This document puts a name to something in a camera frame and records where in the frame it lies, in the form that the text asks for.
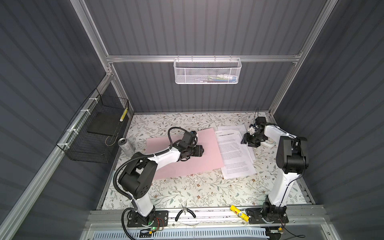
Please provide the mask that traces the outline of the pink file folder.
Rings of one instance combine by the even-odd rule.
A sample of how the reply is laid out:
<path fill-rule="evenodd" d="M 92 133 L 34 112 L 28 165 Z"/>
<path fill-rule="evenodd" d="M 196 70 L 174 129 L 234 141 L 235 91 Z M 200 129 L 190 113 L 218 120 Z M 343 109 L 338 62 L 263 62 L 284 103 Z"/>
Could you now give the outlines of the pink file folder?
<path fill-rule="evenodd" d="M 155 154 L 150 160 L 158 164 L 155 180 L 185 177 L 224 166 L 213 128 L 196 132 L 172 127 L 167 137 L 147 139 L 147 153 Z"/>

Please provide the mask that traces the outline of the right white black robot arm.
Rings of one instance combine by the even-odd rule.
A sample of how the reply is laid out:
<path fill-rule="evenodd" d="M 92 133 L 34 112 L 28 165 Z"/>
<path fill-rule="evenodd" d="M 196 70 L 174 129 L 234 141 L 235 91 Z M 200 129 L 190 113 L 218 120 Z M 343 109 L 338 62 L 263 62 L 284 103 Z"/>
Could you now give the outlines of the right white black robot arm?
<path fill-rule="evenodd" d="M 260 208 L 248 208 L 250 224 L 285 224 L 288 196 L 296 180 L 302 178 L 309 167 L 308 140 L 268 123 L 265 117 L 256 117 L 241 141 L 257 148 L 262 142 L 274 141 L 277 146 L 276 165 L 280 169 L 271 192 Z"/>

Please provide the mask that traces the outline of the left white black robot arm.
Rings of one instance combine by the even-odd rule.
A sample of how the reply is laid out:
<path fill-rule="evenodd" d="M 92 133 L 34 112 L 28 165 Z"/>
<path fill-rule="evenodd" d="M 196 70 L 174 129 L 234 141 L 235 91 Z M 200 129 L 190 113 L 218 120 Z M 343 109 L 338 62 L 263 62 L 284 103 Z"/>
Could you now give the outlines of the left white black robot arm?
<path fill-rule="evenodd" d="M 203 146 L 198 145 L 196 131 L 171 127 L 168 139 L 168 148 L 149 155 L 135 153 L 113 176 L 115 190 L 131 201 L 134 221 L 143 226 L 151 226 L 156 219 L 156 208 L 148 195 L 156 171 L 173 163 L 186 162 L 191 157 L 202 157 L 204 153 Z"/>

